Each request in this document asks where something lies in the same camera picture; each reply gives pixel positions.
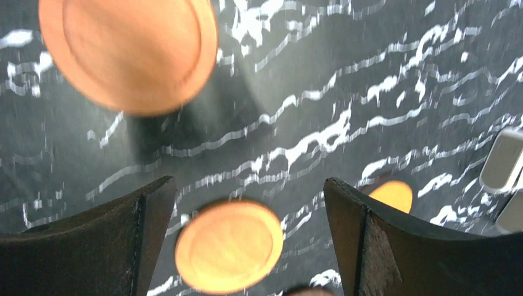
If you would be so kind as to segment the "light wooden coaster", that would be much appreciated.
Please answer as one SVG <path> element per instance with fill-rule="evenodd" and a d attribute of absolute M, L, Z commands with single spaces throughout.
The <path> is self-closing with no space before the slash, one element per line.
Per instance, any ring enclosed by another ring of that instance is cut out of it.
<path fill-rule="evenodd" d="M 281 222 L 267 206 L 250 200 L 215 203 L 180 232 L 175 265 L 193 289 L 211 295 L 235 293 L 270 273 L 283 242 Z"/>

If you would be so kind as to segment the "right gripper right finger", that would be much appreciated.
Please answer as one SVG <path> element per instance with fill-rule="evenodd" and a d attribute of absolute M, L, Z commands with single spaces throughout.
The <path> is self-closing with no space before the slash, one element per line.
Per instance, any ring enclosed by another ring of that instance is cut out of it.
<path fill-rule="evenodd" d="M 456 231 L 337 178 L 324 199 L 345 295 L 521 295 L 522 234 Z"/>

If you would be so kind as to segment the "dark brown wooden coaster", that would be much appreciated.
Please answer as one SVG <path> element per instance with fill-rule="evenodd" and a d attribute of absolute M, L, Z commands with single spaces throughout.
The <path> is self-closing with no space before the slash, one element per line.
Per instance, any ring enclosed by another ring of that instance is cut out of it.
<path fill-rule="evenodd" d="M 301 286 L 287 290 L 283 296 L 335 296 L 335 294 L 321 286 Z"/>

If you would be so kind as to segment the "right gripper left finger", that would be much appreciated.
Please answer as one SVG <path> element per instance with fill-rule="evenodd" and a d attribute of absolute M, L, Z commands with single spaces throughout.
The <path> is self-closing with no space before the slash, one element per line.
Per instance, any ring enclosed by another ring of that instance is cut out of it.
<path fill-rule="evenodd" d="M 2 295 L 146 295 L 176 183 L 161 177 L 68 218 L 1 236 Z"/>

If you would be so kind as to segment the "plain brown coaster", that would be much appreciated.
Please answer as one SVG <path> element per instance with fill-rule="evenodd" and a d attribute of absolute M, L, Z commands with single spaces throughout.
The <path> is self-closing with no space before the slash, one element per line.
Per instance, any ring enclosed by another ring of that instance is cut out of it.
<path fill-rule="evenodd" d="M 210 1 L 40 1 L 44 44 L 89 100 L 138 116 L 193 99 L 216 64 Z"/>

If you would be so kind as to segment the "orange black round coaster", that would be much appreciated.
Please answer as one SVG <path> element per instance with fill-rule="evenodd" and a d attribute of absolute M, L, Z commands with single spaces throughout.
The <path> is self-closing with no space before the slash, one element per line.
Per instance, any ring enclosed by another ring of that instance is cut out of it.
<path fill-rule="evenodd" d="M 406 181 L 395 178 L 380 179 L 361 188 L 369 197 L 404 213 L 410 213 L 414 190 Z"/>

